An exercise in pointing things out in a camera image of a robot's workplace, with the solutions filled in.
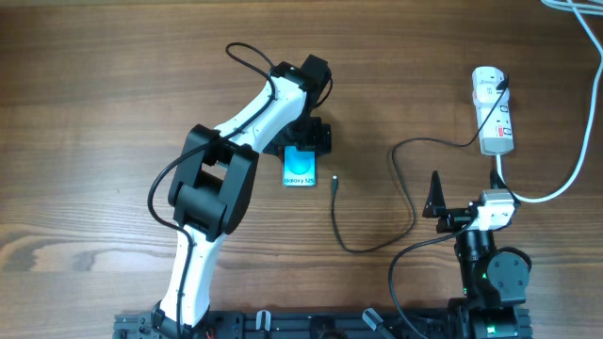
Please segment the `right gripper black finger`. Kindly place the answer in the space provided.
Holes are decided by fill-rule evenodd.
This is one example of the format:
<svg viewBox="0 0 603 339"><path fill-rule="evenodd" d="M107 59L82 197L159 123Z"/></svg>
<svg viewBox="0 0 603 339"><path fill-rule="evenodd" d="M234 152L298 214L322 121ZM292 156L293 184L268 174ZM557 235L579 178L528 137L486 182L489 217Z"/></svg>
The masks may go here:
<svg viewBox="0 0 603 339"><path fill-rule="evenodd" d="M425 202L422 217L440 218L447 213L446 202L443 194L440 176L437 170L432 172L431 185Z"/></svg>
<svg viewBox="0 0 603 339"><path fill-rule="evenodd" d="M520 204L520 200L518 200L517 197L514 195L514 193L507 187L507 185L504 183L503 179L501 178L501 176L498 174L498 172L495 169L492 169L490 171L490 186L492 189L506 190L508 193L511 194L511 196L513 198L513 204L514 205Z"/></svg>

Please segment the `turquoise screen smartphone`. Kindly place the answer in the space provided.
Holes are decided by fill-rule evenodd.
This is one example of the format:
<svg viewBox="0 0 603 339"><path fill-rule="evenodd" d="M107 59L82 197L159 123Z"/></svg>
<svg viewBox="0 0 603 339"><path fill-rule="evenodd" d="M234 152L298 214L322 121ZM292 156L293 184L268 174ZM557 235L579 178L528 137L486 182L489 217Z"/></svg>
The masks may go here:
<svg viewBox="0 0 603 339"><path fill-rule="evenodd" d="M315 186L316 183L316 154L298 151L295 146L286 146L283 185L310 187Z"/></svg>

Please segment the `white power strip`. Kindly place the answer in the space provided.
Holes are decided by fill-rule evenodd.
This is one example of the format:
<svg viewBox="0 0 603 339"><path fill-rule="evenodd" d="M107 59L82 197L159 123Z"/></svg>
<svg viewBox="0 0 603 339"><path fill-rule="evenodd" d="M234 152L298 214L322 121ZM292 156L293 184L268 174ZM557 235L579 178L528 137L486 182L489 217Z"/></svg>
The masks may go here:
<svg viewBox="0 0 603 339"><path fill-rule="evenodd" d="M508 82L505 74L492 66L480 66L472 73L473 90L478 84L499 83L503 80ZM478 139L480 141L481 153L484 155L503 155L513 150L513 128L509 101L503 105L490 107L475 106L479 129Z"/></svg>

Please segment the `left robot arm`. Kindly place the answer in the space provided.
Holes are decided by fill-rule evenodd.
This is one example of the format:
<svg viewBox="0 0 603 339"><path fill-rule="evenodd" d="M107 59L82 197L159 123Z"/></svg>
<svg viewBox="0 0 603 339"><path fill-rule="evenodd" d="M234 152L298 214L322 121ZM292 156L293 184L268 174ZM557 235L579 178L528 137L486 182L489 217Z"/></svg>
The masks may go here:
<svg viewBox="0 0 603 339"><path fill-rule="evenodd" d="M168 292L152 311L153 328L166 337L191 338L201 328L221 247L248 209L260 154L316 159L332 150L330 125L311 114L332 87L327 61L281 62L267 78L229 121L193 127L173 168L168 203L178 249Z"/></svg>

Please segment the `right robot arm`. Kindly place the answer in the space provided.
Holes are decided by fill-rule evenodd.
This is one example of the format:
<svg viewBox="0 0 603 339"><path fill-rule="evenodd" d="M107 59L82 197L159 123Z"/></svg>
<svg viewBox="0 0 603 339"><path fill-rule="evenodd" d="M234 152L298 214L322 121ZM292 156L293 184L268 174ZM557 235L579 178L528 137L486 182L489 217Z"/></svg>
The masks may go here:
<svg viewBox="0 0 603 339"><path fill-rule="evenodd" d="M517 248L495 244L495 232L512 223L520 201L496 172L491 187L465 208L448 208L439 174L432 174L423 218L438 220L436 231L455 238L464 296L448 302L448 337L531 338L527 300L532 261Z"/></svg>

